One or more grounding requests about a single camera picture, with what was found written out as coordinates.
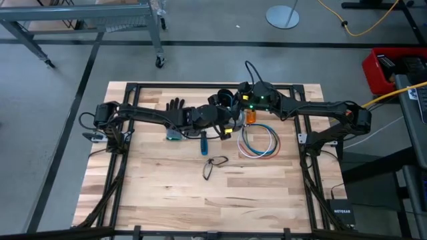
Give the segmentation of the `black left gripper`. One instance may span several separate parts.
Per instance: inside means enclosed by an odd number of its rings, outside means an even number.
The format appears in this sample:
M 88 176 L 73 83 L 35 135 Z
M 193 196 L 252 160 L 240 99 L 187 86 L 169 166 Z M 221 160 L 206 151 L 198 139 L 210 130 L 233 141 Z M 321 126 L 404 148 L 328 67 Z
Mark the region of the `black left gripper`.
M 211 95 L 207 100 L 210 105 L 218 104 L 216 94 Z M 221 140 L 226 140 L 231 137 L 233 132 L 239 131 L 245 122 L 246 117 L 243 110 L 217 106 L 217 118 L 213 122 L 213 128 Z

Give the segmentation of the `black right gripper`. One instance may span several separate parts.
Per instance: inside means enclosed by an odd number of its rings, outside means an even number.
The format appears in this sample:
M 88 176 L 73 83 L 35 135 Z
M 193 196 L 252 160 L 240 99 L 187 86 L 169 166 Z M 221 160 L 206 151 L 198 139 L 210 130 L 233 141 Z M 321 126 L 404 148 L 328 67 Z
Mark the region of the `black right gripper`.
M 258 81 L 250 85 L 243 82 L 238 85 L 236 100 L 242 109 L 273 111 L 279 105 L 279 94 L 268 82 Z

